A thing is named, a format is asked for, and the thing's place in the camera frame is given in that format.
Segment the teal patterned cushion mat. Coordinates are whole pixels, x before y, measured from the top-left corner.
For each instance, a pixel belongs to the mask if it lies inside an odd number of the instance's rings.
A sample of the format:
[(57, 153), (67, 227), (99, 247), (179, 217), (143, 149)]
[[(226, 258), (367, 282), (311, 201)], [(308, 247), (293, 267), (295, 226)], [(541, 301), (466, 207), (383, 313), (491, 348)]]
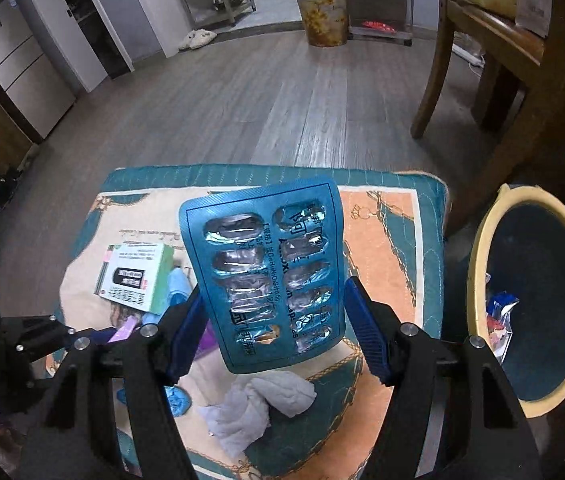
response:
[(391, 389), (345, 281), (403, 322), (442, 324), (447, 186), (421, 172), (198, 165), (107, 177), (60, 287), (74, 333), (126, 342), (176, 308), (166, 433), (197, 479), (357, 479)]

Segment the green white medicine box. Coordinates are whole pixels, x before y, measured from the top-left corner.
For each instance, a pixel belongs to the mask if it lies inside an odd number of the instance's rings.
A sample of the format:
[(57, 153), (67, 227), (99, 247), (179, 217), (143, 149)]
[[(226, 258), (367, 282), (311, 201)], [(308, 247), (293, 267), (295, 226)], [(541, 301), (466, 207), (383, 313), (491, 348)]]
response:
[(95, 295), (140, 312), (159, 314), (168, 293), (174, 248), (164, 243), (110, 245), (97, 278)]

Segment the blue pill blister pack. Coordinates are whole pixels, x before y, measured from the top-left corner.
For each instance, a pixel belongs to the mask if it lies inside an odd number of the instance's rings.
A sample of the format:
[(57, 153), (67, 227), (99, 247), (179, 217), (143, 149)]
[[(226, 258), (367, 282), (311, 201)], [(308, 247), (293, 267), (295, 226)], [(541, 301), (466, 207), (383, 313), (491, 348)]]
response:
[(345, 336), (345, 222), (333, 179), (191, 198), (178, 224), (230, 372), (295, 365)]

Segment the silver refrigerator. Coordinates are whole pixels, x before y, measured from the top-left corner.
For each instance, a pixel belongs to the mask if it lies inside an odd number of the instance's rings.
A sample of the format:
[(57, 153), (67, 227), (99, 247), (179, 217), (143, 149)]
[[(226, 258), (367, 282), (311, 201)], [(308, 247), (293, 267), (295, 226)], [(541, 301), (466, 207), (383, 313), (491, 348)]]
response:
[(0, 2), (0, 105), (30, 139), (49, 136), (74, 104), (16, 0)]

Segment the white slippers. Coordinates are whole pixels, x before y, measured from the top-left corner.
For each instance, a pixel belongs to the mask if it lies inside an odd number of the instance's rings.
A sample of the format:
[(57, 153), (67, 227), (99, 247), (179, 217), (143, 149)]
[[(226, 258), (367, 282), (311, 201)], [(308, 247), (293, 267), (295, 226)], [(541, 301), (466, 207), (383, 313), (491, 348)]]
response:
[(205, 47), (217, 37), (216, 32), (206, 29), (192, 30), (179, 44), (179, 51), (198, 50)]

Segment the white tissue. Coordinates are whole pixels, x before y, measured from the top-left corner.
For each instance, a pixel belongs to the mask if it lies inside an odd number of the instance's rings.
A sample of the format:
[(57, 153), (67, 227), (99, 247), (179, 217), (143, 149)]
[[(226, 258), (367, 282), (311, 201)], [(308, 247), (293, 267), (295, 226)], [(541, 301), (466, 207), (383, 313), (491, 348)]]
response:
[(289, 370), (268, 370), (238, 377), (219, 404), (198, 408), (209, 431), (230, 458), (238, 458), (264, 436), (269, 409), (288, 418), (313, 405), (317, 393), (311, 382)]

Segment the blue bin with cream rim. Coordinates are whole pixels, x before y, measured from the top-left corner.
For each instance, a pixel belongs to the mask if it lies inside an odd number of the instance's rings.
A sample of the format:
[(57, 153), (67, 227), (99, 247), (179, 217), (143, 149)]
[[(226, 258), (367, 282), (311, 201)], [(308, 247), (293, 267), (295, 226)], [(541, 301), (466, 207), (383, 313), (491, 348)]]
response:
[(519, 300), (503, 370), (525, 416), (565, 400), (565, 205), (531, 185), (502, 185), (478, 228), (469, 257), (470, 334), (487, 338), (487, 293)]

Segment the brown wooden chair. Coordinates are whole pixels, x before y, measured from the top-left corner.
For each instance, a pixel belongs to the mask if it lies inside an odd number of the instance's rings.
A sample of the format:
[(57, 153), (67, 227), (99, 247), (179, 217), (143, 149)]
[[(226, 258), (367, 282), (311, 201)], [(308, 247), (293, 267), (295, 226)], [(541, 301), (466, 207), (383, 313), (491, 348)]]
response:
[(565, 111), (565, 0), (552, 0), (548, 36), (535, 39), (515, 25), (461, 0), (439, 0), (435, 55), (427, 87), (412, 123), (421, 138), (439, 102), (453, 51), (455, 32), (476, 39), (485, 50), (485, 65), (473, 105), (483, 130), (503, 126), (515, 94), (525, 98), (482, 170), (453, 199), (445, 233), (453, 235), (478, 213), (499, 187), (545, 145), (548, 128)]

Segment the blue wrapper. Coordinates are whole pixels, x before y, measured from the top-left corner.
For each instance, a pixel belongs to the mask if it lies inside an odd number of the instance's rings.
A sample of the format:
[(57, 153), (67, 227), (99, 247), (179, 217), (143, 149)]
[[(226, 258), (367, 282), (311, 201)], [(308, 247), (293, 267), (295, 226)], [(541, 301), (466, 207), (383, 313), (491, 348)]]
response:
[(164, 388), (164, 391), (173, 417), (183, 416), (189, 411), (191, 397), (184, 389), (177, 386), (168, 386)]

